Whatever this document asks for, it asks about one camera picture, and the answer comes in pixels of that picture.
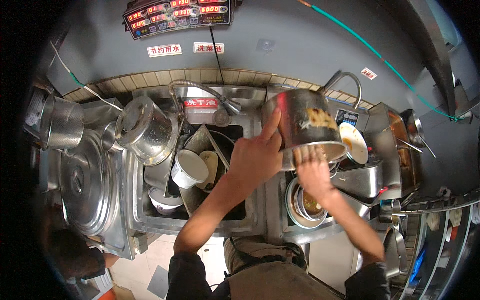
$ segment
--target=black sleeve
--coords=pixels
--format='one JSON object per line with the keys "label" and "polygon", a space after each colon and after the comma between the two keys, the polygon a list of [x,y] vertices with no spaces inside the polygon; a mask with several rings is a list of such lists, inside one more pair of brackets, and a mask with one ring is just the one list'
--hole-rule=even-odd
{"label": "black sleeve", "polygon": [[389,300],[390,289],[385,275],[385,263],[369,264],[345,281],[346,300]]}
{"label": "black sleeve", "polygon": [[180,253],[170,259],[167,300],[206,300],[211,294],[200,256]]}

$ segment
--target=digital display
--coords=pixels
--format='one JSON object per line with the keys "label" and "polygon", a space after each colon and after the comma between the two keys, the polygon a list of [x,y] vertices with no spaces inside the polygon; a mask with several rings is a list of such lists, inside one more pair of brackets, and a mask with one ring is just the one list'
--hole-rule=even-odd
{"label": "digital display", "polygon": [[220,11],[221,6],[203,6],[200,8],[200,13],[215,13]]}
{"label": "digital display", "polygon": [[133,23],[132,24],[132,29],[143,27],[145,25],[148,25],[148,24],[145,24],[145,20],[141,20],[141,21],[138,21],[136,23]]}
{"label": "digital display", "polygon": [[170,5],[168,3],[155,5],[155,6],[147,8],[147,14],[152,14],[152,13],[159,12],[159,11],[164,11],[165,9],[167,9],[169,7],[170,7]]}
{"label": "digital display", "polygon": [[190,0],[175,0],[170,2],[171,7],[179,7],[179,6],[184,6],[184,5],[189,5]]}
{"label": "digital display", "polygon": [[164,13],[164,14],[159,14],[159,15],[151,17],[150,21],[152,21],[152,23],[155,23],[155,22],[158,22],[158,21],[164,21],[166,19],[167,19],[167,14]]}
{"label": "digital display", "polygon": [[127,17],[128,21],[133,21],[133,20],[136,20],[138,18],[140,18],[142,16],[142,12],[139,11],[139,12],[136,12],[136,13],[132,13],[131,15],[129,15]]}
{"label": "digital display", "polygon": [[191,13],[192,13],[192,10],[190,8],[185,8],[182,10],[174,11],[173,16],[177,18],[177,17],[189,16],[191,15]]}

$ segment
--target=red sign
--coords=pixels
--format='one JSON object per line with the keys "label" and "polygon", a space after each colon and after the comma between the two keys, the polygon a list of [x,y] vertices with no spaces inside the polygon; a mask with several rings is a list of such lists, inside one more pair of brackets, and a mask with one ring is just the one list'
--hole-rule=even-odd
{"label": "red sign", "polygon": [[215,98],[189,99],[183,102],[186,108],[217,108],[218,100]]}

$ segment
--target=floor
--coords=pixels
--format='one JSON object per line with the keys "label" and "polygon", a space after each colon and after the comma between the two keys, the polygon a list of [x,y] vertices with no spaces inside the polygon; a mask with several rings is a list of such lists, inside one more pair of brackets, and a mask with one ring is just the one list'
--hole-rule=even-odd
{"label": "floor", "polygon": [[[137,254],[133,261],[120,258],[110,274],[113,282],[132,291],[136,300],[159,300],[147,290],[148,284],[157,265],[168,270],[170,258],[173,256],[173,243],[177,236],[162,235],[148,246],[148,250]],[[227,270],[223,255],[223,238],[210,238],[198,251],[205,265],[206,280],[209,285],[223,281],[223,271]]]}

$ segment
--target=black cable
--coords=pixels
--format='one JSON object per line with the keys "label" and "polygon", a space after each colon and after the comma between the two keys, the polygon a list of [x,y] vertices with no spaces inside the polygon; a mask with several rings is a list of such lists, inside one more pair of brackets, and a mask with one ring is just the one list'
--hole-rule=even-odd
{"label": "black cable", "polygon": [[222,77],[222,84],[225,84],[225,82],[223,81],[222,68],[220,68],[220,61],[218,60],[218,54],[217,54],[217,52],[216,52],[215,39],[213,38],[213,31],[212,31],[212,27],[211,27],[211,26],[210,26],[210,35],[212,36],[213,49],[215,50],[216,62],[217,62],[217,64],[218,64],[218,69],[220,70],[220,76]]}

